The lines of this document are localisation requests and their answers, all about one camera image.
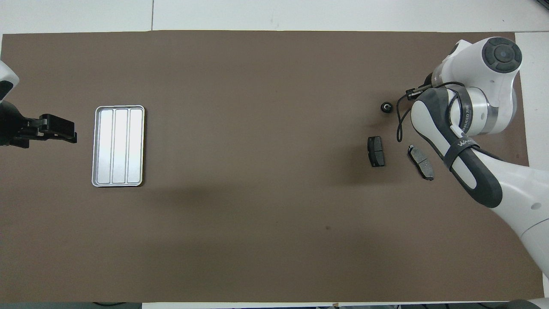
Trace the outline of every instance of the black strap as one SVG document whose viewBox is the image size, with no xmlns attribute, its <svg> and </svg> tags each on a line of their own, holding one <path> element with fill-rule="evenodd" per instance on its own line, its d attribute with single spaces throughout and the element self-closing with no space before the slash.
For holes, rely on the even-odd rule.
<svg viewBox="0 0 549 309">
<path fill-rule="evenodd" d="M 446 154 L 444 155 L 444 165 L 446 165 L 448 169 L 451 168 L 457 156 L 459 156 L 460 153 L 465 149 L 473 146 L 478 146 L 477 142 L 475 142 L 467 135 L 464 135 L 462 138 L 457 139 L 450 145 L 448 151 L 446 151 Z"/>
</svg>

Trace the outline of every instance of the metal tray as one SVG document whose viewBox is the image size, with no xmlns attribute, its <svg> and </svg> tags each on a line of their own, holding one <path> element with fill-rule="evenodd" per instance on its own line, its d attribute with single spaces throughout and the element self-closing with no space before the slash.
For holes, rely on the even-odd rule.
<svg viewBox="0 0 549 309">
<path fill-rule="evenodd" d="M 145 108 L 100 106 L 93 138 L 92 184 L 138 186 L 143 181 Z"/>
</svg>

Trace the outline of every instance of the brown mat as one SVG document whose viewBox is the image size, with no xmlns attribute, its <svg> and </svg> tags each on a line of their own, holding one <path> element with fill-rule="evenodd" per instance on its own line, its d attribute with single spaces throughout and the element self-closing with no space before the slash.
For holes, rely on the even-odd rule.
<svg viewBox="0 0 549 309">
<path fill-rule="evenodd" d="M 542 296 L 513 231 L 380 104 L 463 38 L 154 31 L 5 35 L 23 115 L 78 144 L 0 149 L 0 301 L 452 301 Z M 91 184 L 94 111 L 147 109 L 145 183 Z M 381 135 L 387 166 L 371 168 Z M 487 150 L 528 164 L 522 107 Z M 422 180 L 409 144 L 436 172 Z"/>
</svg>

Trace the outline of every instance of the brown board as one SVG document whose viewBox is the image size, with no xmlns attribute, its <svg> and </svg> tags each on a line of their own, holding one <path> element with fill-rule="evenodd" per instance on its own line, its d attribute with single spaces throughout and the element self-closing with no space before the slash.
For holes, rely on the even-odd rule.
<svg viewBox="0 0 549 309">
<path fill-rule="evenodd" d="M 0 301 L 474 301 L 542 296 L 518 237 L 380 112 L 459 39 L 513 34 L 5 35 L 26 117 L 77 144 L 0 149 Z M 520 87 L 517 82 L 520 100 Z M 91 184 L 94 111 L 147 109 L 141 187 Z M 372 168 L 368 136 L 383 139 Z M 484 149 L 528 164 L 522 104 Z M 409 144 L 431 159 L 421 179 Z"/>
</svg>

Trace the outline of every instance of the velcro strap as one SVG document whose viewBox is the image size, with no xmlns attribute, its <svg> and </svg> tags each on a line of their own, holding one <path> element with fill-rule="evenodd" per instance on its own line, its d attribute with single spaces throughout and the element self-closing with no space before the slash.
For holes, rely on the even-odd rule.
<svg viewBox="0 0 549 309">
<path fill-rule="evenodd" d="M 450 148 L 448 148 L 448 151 L 446 151 L 446 154 L 444 155 L 444 165 L 450 169 L 452 167 L 453 162 L 456 160 L 457 156 L 460 155 L 462 151 L 469 147 L 478 146 L 477 142 L 475 142 L 472 138 L 465 135 L 464 137 L 457 139 L 455 142 L 453 142 L 450 145 Z"/>
</svg>

